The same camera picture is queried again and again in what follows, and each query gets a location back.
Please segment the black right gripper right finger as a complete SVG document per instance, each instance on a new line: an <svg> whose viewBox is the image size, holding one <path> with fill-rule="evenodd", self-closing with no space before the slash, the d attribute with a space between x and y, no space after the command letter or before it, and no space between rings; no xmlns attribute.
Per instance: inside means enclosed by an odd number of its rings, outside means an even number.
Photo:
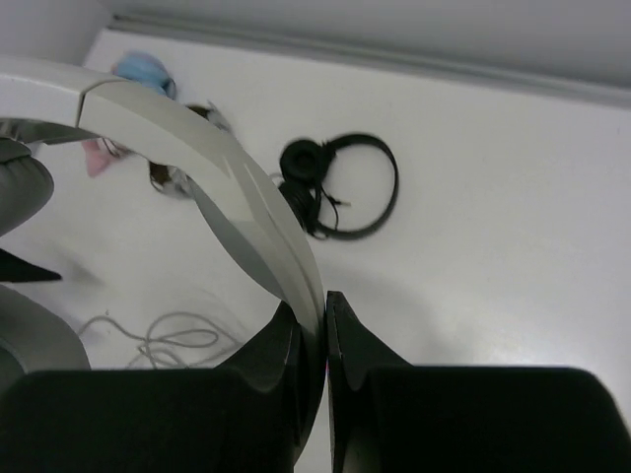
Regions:
<svg viewBox="0 0 631 473"><path fill-rule="evenodd" d="M326 300L336 472L626 472L630 434L605 386L564 367L415 366Z"/></svg>

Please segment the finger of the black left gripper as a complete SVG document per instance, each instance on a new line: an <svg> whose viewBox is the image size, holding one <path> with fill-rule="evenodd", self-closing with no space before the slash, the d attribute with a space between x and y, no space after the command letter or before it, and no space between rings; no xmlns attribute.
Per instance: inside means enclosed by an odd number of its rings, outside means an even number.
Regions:
<svg viewBox="0 0 631 473"><path fill-rule="evenodd" d="M54 271L33 265L4 249L0 250L2 283L42 283L61 280L62 276Z"/></svg>

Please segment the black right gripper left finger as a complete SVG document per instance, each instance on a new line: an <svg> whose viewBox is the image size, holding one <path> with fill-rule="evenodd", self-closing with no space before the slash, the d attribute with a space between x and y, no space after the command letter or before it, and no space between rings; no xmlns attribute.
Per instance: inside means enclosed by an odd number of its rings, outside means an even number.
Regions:
<svg viewBox="0 0 631 473"><path fill-rule="evenodd" d="M213 369L36 372L1 400L5 472L290 472L323 386L293 311Z"/></svg>

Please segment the white grey over-ear headphones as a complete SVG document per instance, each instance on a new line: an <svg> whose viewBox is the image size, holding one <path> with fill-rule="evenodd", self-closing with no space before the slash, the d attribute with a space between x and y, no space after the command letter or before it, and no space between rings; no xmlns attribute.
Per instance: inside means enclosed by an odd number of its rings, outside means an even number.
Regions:
<svg viewBox="0 0 631 473"><path fill-rule="evenodd" d="M300 323L310 385L323 384L324 295L315 257L295 215L256 161L230 134L149 88L112 75L44 60L1 60L1 229L9 232L51 196L47 170L30 144L105 137L155 163L174 162L219 242Z"/></svg>

